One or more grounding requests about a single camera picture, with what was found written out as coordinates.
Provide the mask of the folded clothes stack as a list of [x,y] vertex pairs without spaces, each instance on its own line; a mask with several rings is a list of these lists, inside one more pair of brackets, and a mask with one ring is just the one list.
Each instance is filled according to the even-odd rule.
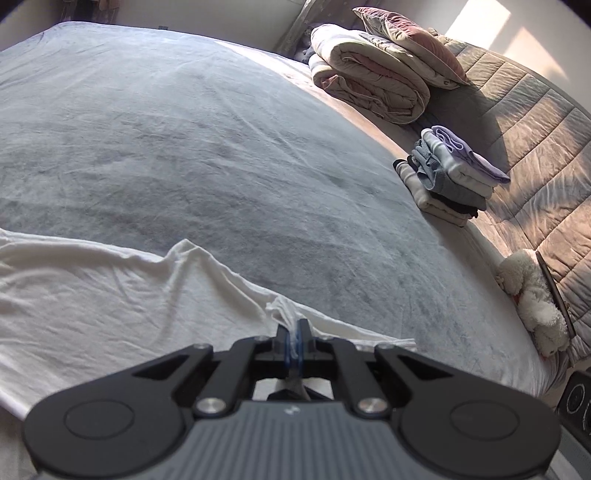
[[393,169],[422,212],[458,227],[487,209],[498,186],[511,182],[443,125],[423,129],[411,154],[394,160]]

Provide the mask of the grey plush bed blanket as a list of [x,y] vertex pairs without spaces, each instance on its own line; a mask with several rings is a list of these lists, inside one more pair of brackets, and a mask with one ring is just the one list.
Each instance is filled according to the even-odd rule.
[[66,22],[1,54],[1,234],[155,255],[187,240],[245,280],[533,396],[560,370],[482,237],[423,214],[386,143],[297,66],[195,35]]

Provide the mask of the black device with dial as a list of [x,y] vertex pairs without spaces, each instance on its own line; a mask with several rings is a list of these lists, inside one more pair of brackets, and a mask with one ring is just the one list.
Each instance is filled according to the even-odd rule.
[[590,437],[590,389],[590,371],[574,371],[556,407],[562,422],[586,437]]

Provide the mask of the grey quilted headboard cushion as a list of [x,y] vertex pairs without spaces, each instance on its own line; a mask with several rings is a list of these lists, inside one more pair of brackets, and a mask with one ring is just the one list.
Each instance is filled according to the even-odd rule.
[[499,53],[443,35],[469,83],[435,89],[415,131],[443,125],[503,170],[485,224],[509,252],[543,256],[590,356],[590,115],[550,80]]

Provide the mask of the pink grey pillow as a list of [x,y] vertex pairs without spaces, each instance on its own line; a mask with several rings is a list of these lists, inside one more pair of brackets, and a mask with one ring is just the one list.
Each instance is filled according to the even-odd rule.
[[353,12],[370,34],[402,47],[435,72],[460,85],[468,85],[464,68],[452,51],[435,35],[404,15],[377,7],[355,7]]

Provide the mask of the white garment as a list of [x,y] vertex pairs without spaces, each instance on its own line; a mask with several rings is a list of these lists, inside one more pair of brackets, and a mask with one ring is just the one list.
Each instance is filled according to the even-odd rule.
[[361,349],[385,336],[242,278],[183,240],[155,255],[101,243],[1,234],[1,405],[23,418],[42,398],[195,343],[294,329]]

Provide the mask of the folded beige pink quilt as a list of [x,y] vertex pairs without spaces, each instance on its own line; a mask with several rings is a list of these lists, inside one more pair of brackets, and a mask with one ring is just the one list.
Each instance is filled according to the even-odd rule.
[[315,86],[394,124],[410,124],[431,98],[425,64],[401,47],[359,30],[322,24],[311,31]]

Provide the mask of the white plush toy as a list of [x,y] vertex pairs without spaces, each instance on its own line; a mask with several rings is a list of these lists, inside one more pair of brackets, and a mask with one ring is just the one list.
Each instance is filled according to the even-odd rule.
[[556,305],[536,252],[522,249],[497,267],[497,284],[516,303],[539,354],[550,358],[570,344],[567,321]]

